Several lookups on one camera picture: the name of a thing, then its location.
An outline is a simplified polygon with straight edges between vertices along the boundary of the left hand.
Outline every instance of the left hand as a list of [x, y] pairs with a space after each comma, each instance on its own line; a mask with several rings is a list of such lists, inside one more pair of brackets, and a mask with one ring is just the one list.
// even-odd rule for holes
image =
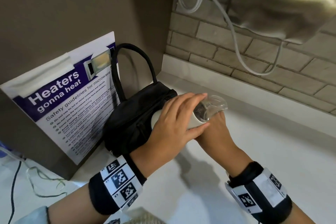
[[130, 154], [145, 177], [175, 158], [187, 142], [209, 126], [205, 123], [187, 130], [195, 107], [206, 96], [206, 93], [186, 93], [166, 102], [148, 141]]

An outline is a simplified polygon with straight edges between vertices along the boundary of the safety guidelines poster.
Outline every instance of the safety guidelines poster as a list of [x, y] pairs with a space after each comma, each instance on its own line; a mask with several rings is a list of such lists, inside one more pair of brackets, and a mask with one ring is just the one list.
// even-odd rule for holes
[[114, 32], [0, 86], [75, 163], [102, 136], [119, 103], [111, 78]]

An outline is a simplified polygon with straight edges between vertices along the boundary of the bag handle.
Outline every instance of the bag handle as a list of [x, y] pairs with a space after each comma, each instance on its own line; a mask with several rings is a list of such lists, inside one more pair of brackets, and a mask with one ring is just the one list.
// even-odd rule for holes
[[147, 64], [149, 66], [150, 72], [153, 77], [153, 83], [158, 82], [155, 76], [155, 72], [154, 72], [154, 68], [151, 63], [151, 60], [149, 59], [149, 57], [143, 50], [141, 50], [139, 47], [133, 44], [124, 43], [124, 44], [117, 45], [115, 50], [111, 53], [111, 74], [112, 74], [112, 80], [115, 86], [115, 90], [117, 91], [120, 102], [124, 102], [127, 100], [127, 98], [125, 97], [123, 87], [121, 86], [121, 82], [120, 82], [118, 71], [117, 71], [117, 56], [118, 56], [120, 49], [122, 48], [129, 49], [129, 50], [139, 53], [147, 61]]

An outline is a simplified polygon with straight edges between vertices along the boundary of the clear plastic cap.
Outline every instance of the clear plastic cap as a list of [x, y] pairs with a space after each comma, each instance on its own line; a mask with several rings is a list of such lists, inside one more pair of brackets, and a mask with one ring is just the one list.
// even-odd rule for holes
[[194, 109], [194, 115], [201, 122], [207, 122], [216, 113], [224, 111], [228, 108], [225, 99], [211, 95], [203, 99]]

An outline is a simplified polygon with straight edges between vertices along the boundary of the wire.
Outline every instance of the wire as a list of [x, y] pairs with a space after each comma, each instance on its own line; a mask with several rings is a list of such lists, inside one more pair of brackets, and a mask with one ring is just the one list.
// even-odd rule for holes
[[[192, 7], [192, 8], [188, 8], [184, 1], [183, 0], [178, 0], [180, 6], [182, 7], [182, 9], [184, 10], [185, 13], [188, 13], [188, 14], [191, 14], [191, 13], [194, 13], [195, 11], [197, 11], [199, 9], [199, 7], [201, 6], [202, 4], [202, 1], [203, 0], [197, 0], [196, 1], [196, 4]], [[235, 32], [235, 29], [233, 27], [233, 24], [228, 16], [228, 14], [226, 13], [226, 11], [224, 10], [224, 8], [222, 7], [222, 5], [219, 3], [218, 0], [212, 0], [218, 7], [218, 9], [221, 11], [221, 13], [223, 14], [224, 18], [225, 18], [225, 21], [227, 23], [227, 25], [229, 26], [230, 30], [231, 30], [231, 35], [232, 35], [232, 38], [233, 38], [233, 43], [234, 43], [234, 49], [235, 49], [235, 52], [236, 52], [236, 55], [237, 55], [237, 58], [239, 60], [239, 62], [243, 65], [243, 67], [245, 67], [245, 69], [247, 71], [249, 71], [250, 73], [253, 73], [255, 75], [268, 75], [270, 73], [272, 73], [276, 67], [276, 65], [278, 64], [278, 59], [279, 59], [279, 56], [280, 56], [280, 53], [281, 53], [281, 50], [282, 50], [282, 47], [283, 47], [283, 42], [280, 43], [280, 46], [279, 46], [279, 49], [278, 49], [278, 52], [276, 54], [276, 57], [275, 57], [275, 60], [274, 60], [274, 63], [273, 63], [273, 66], [271, 67], [271, 69], [268, 71], [268, 72], [264, 72], [264, 73], [260, 73], [260, 72], [256, 72], [252, 69], [250, 69], [246, 64], [245, 62], [243, 61], [242, 57], [241, 57], [241, 54], [239, 52], [239, 49], [238, 49], [238, 43], [237, 43], [237, 37], [236, 37], [236, 32]]]
[[24, 165], [27, 167], [26, 176], [27, 176], [27, 179], [28, 179], [28, 181], [29, 181], [29, 183], [30, 183], [32, 189], [33, 189], [33, 192], [34, 192], [35, 196], [37, 196], [37, 197], [44, 197], [44, 198], [45, 198], [45, 197], [58, 197], [58, 196], [61, 196], [61, 195], [64, 195], [64, 194], [65, 194], [65, 195], [68, 194], [67, 192], [62, 192], [62, 193], [59, 193], [59, 194], [57, 194], [57, 195], [41, 195], [41, 194], [37, 193], [37, 192], [35, 191], [34, 183], [33, 183], [33, 181], [31, 180], [29, 171], [31, 171], [31, 170], [36, 170], [37, 175], [38, 175], [41, 179], [49, 180], [49, 181], [59, 181], [59, 183], [57, 184], [56, 188], [57, 188], [60, 184], [62, 184], [63, 187], [62, 187], [60, 190], [64, 189], [64, 187], [65, 187], [65, 182], [64, 182], [65, 179], [62, 179], [62, 178], [50, 178], [50, 177], [49, 177], [48, 175], [46, 175], [43, 171], [41, 171], [38, 167], [30, 167], [30, 166], [27, 164], [26, 159], [14, 155], [11, 151], [7, 150], [7, 149], [4, 148], [4, 147], [1, 147], [1, 146], [0, 146], [0, 150], [3, 151], [4, 153], [6, 153], [6, 154], [7, 154], [8, 156], [10, 156], [11, 158], [16, 159], [16, 160], [19, 160], [19, 161], [21, 161], [21, 162], [24, 163]]
[[10, 193], [10, 203], [11, 203], [11, 205], [12, 205], [12, 214], [10, 215], [8, 224], [11, 223], [11, 221], [12, 221], [12, 219], [13, 219], [13, 216], [14, 216], [14, 213], [15, 213], [15, 205], [14, 205], [14, 186], [15, 186], [16, 177], [18, 176], [18, 173], [19, 173], [21, 164], [22, 164], [22, 161], [19, 162], [19, 166], [17, 167], [17, 170], [16, 170], [15, 175], [14, 175], [14, 178], [13, 178], [12, 190], [11, 190], [11, 193]]

